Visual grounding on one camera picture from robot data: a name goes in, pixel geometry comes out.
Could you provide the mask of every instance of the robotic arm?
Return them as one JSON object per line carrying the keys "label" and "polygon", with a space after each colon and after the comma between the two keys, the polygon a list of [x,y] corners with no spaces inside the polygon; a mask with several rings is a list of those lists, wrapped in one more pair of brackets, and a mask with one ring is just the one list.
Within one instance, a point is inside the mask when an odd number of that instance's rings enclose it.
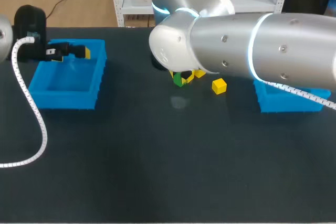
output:
{"label": "robotic arm", "polygon": [[165,68],[336,88],[336,19],[234,14],[230,0],[153,0],[150,48]]}
{"label": "robotic arm", "polygon": [[74,54],[77,58],[89,57],[84,45],[73,46],[67,42],[47,44],[44,11],[25,5],[17,10],[13,26],[5,16],[0,15],[0,63],[10,58],[14,43],[25,37],[33,37],[34,43],[20,47],[19,61],[62,61],[63,56],[69,54]]}

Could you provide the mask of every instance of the screw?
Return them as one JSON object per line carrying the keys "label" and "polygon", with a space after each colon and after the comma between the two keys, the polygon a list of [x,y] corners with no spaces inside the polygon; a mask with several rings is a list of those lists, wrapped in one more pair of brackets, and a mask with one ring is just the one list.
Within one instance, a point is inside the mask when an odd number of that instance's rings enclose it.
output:
{"label": "screw", "polygon": [[295,24],[297,24],[299,22],[299,20],[298,19],[292,19],[289,23],[291,24],[291,25],[295,25]]}
{"label": "screw", "polygon": [[222,42],[226,42],[227,41],[227,35],[224,35],[223,37],[222,37]]}
{"label": "screw", "polygon": [[281,78],[283,78],[284,80],[287,80],[289,78],[289,76],[288,76],[288,74],[282,73]]}
{"label": "screw", "polygon": [[281,47],[279,47],[279,51],[284,54],[285,52],[287,52],[287,46],[286,45],[282,45]]}

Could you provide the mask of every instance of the black mat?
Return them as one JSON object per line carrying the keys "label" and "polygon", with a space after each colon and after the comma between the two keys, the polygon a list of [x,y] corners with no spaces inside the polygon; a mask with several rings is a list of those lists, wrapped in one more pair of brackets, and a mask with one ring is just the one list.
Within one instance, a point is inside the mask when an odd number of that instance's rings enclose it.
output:
{"label": "black mat", "polygon": [[[336,221],[336,112],[260,114],[252,81],[183,88],[151,67],[147,29],[50,29],[99,38],[108,62],[95,111],[42,111],[49,142],[0,170],[0,222]],[[21,64],[27,83],[36,64]],[[0,162],[32,156],[40,131],[0,65]]]}

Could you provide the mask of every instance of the blue plastic bin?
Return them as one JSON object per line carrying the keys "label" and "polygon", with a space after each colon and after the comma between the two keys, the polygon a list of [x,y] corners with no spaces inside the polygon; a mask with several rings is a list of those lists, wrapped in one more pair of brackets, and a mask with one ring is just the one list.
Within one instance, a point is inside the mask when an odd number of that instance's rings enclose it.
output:
{"label": "blue plastic bin", "polygon": [[[262,113],[269,112],[318,112],[323,105],[274,88],[255,80],[254,86],[258,97],[258,102]],[[324,89],[301,89],[305,92],[327,99],[331,92]]]}
{"label": "blue plastic bin", "polygon": [[69,42],[85,45],[91,59],[73,54],[63,62],[40,62],[29,91],[39,109],[94,109],[106,64],[105,41],[97,39],[53,39],[50,44]]}

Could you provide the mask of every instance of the block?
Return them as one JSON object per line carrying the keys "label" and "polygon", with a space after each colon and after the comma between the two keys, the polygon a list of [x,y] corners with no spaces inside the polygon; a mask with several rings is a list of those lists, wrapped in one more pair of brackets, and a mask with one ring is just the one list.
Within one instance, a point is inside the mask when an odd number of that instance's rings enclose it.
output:
{"label": "block", "polygon": [[195,77],[194,70],[179,73],[169,71],[169,73],[172,76],[174,83],[179,87],[182,87],[187,83],[190,83]]}
{"label": "block", "polygon": [[181,77],[189,83],[195,78],[195,70],[181,72]]}
{"label": "block", "polygon": [[226,92],[226,87],[227,87],[227,84],[222,78],[212,82],[212,89],[213,91],[215,91],[216,94],[221,94],[221,93]]}
{"label": "block", "polygon": [[195,76],[197,78],[202,77],[203,75],[205,75],[206,73],[203,70],[195,70]]}
{"label": "block", "polygon": [[182,87],[185,84],[187,84],[187,80],[181,77],[181,73],[175,73],[173,80],[174,83],[179,87]]}

